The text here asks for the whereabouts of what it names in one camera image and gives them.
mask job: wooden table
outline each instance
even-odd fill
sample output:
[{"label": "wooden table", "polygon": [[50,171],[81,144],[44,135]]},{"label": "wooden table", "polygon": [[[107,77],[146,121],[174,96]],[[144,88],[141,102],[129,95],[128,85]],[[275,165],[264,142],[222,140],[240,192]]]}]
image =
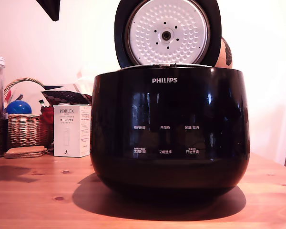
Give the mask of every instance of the wooden table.
[{"label": "wooden table", "polygon": [[133,203],[90,158],[0,158],[0,229],[286,229],[286,167],[251,155],[241,183],[207,204]]}]

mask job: black rice cooker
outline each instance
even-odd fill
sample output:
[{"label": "black rice cooker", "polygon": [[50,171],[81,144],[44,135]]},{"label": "black rice cooker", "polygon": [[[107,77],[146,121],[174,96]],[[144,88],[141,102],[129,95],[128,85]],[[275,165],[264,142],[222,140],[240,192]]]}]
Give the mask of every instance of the black rice cooker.
[{"label": "black rice cooker", "polygon": [[122,67],[95,78],[92,151],[109,188],[137,198],[213,198],[233,189],[250,156],[242,72],[215,68],[216,0],[122,0]]}]

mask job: wicker basket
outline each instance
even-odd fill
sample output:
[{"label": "wicker basket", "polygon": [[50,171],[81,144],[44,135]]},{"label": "wicker basket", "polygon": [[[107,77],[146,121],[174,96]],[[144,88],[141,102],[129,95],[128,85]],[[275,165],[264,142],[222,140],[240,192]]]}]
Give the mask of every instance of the wicker basket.
[{"label": "wicker basket", "polygon": [[[22,78],[13,81],[5,88],[5,96],[12,86],[21,82],[35,82],[43,87],[42,83],[37,80]],[[48,147],[53,142],[53,126],[43,121],[41,115],[10,114],[8,122],[8,148],[28,146]]]}]

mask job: white wall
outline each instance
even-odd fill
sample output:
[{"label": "white wall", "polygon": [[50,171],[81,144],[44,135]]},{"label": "white wall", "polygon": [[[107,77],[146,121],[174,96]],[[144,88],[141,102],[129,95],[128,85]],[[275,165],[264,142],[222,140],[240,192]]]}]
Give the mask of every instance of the white wall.
[{"label": "white wall", "polygon": [[[61,0],[52,22],[34,0],[0,0],[0,56],[6,83],[33,77],[44,84],[73,83],[84,66],[119,69],[114,17],[119,0]],[[284,164],[286,157],[286,0],[218,0],[223,36],[234,67],[243,71],[252,152]],[[40,88],[17,90],[39,111]]]}]

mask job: black object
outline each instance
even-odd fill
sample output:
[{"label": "black object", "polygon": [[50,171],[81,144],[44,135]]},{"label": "black object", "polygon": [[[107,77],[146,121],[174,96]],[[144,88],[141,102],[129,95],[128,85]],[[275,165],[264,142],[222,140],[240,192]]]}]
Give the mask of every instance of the black object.
[{"label": "black object", "polygon": [[[125,46],[125,29],[130,15],[139,4],[146,0],[121,0],[118,6],[115,25],[115,49],[118,62],[121,68],[135,65],[127,53]],[[219,57],[221,48],[221,16],[216,0],[194,0],[205,11],[210,23],[210,43],[204,59],[199,63],[202,65],[215,66]]]},{"label": "black object", "polygon": [[53,21],[59,20],[61,0],[36,0]]},{"label": "black object", "polygon": [[94,169],[137,198],[213,198],[250,156],[243,74],[199,65],[137,66],[95,78]]}]

